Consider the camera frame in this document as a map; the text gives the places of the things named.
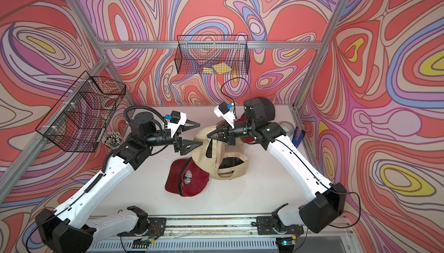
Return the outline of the dark red cap front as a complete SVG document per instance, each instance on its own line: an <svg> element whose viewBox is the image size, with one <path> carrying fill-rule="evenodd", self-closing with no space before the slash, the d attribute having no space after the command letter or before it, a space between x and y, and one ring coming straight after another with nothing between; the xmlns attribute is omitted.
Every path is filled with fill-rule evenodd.
<svg viewBox="0 0 444 253"><path fill-rule="evenodd" d="M165 190L181 197L200 194L209 181L209 173L198 167L192 158L175 160L170 167Z"/></svg>

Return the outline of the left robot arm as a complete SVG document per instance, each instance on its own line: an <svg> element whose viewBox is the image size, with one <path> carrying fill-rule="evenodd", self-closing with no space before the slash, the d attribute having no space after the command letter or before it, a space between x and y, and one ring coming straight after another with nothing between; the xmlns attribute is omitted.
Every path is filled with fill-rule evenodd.
<svg viewBox="0 0 444 253"><path fill-rule="evenodd" d="M137 206L104 218L90 216L114 188L155 154L155 147L171 145L175 152L187 155L202 145L182 139L182 132L200 127L186 113L172 111L163 116L151 107L133 106L125 109L124 117L131 132L107 154L98 173L54 210L43 209L36 216L35 230L53 252L85 253L92 245L121 233L145 235L151 223L147 212Z"/></svg>

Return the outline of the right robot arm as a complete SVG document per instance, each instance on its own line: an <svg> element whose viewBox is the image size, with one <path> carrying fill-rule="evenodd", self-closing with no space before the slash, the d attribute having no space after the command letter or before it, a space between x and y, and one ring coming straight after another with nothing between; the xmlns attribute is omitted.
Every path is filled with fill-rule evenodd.
<svg viewBox="0 0 444 253"><path fill-rule="evenodd" d="M228 145L245 137L253 139L283 165L303 192L305 204L284 204L273 212L276 230L305 225L313 233L320 233L343 214L348 191L341 183L333 184L323 176L297 150L286 131L274 121L276 110L269 99L245 101L243 121L237 120L232 103L220 103L213 112L224 122L208 133L208 138Z"/></svg>

